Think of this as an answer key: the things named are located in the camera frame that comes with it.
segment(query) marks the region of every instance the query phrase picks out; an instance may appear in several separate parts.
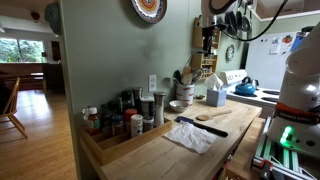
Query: wooden chair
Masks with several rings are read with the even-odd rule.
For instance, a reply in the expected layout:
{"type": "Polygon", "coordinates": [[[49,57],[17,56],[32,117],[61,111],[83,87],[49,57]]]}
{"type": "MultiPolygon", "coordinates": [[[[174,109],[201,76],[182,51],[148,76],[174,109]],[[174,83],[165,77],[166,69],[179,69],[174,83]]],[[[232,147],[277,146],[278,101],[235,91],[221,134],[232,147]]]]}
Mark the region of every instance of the wooden chair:
{"type": "Polygon", "coordinates": [[[14,126],[21,132],[21,134],[28,138],[27,134],[24,131],[24,126],[21,124],[21,122],[18,120],[18,118],[14,115],[17,112],[17,100],[18,100],[18,91],[19,91],[19,83],[20,78],[18,77],[14,87],[12,89],[10,98],[4,107],[4,110],[2,114],[0,114],[1,117],[8,117],[10,121],[14,124],[14,126]]]}

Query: green light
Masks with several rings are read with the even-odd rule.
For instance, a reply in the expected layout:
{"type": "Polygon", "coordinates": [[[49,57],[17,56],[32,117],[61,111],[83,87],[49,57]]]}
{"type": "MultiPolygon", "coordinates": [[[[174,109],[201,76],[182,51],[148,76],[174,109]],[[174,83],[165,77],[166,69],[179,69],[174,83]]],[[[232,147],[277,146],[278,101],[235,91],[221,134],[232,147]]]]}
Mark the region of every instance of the green light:
{"type": "Polygon", "coordinates": [[[287,137],[288,137],[288,135],[289,135],[289,133],[288,133],[288,132],[284,132],[284,133],[282,134],[282,137],[283,137],[283,138],[287,138],[287,137]]]}
{"type": "Polygon", "coordinates": [[[283,143],[285,143],[285,142],[286,142],[286,138],[281,138],[281,139],[280,139],[280,143],[281,143],[281,144],[283,144],[283,143]]]}
{"type": "Polygon", "coordinates": [[[286,129],[284,129],[284,132],[289,133],[292,131],[292,127],[291,126],[287,126],[286,129]]]}

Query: bowl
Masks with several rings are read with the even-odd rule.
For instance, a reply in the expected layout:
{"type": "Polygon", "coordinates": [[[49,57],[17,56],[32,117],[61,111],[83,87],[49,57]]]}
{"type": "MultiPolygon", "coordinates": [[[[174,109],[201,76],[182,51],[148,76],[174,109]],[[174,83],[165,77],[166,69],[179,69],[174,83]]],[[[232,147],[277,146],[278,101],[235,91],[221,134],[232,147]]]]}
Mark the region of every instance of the bowl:
{"type": "Polygon", "coordinates": [[[194,98],[196,99],[203,99],[205,98],[206,96],[205,95],[202,95],[202,94],[199,94],[199,95],[195,95],[194,98]]]}
{"type": "Polygon", "coordinates": [[[184,112],[187,110],[189,104],[182,100],[175,100],[169,103],[170,108],[176,112],[184,112]]]}

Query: wooden tray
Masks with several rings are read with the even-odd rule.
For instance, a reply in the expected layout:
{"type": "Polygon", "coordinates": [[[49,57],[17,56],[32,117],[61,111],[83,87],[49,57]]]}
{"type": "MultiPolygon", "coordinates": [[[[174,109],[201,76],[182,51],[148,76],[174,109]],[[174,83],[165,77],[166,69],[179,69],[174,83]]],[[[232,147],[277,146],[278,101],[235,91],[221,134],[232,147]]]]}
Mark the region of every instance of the wooden tray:
{"type": "Polygon", "coordinates": [[[115,137],[111,137],[109,133],[101,133],[90,136],[85,127],[80,128],[80,138],[89,147],[92,155],[102,166],[118,159],[121,156],[139,148],[140,146],[160,137],[172,128],[172,121],[165,119],[162,126],[156,127],[140,136],[131,139],[131,134],[124,133],[115,137]]]}

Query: electrical outlet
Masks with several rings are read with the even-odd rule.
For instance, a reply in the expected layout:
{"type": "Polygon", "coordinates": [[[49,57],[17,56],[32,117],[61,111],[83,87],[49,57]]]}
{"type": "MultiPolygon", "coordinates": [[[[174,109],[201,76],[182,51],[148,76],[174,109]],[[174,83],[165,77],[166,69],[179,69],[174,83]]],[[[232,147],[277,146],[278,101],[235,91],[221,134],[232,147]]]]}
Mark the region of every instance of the electrical outlet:
{"type": "Polygon", "coordinates": [[[157,75],[149,75],[149,92],[157,90],[157,75]]]}

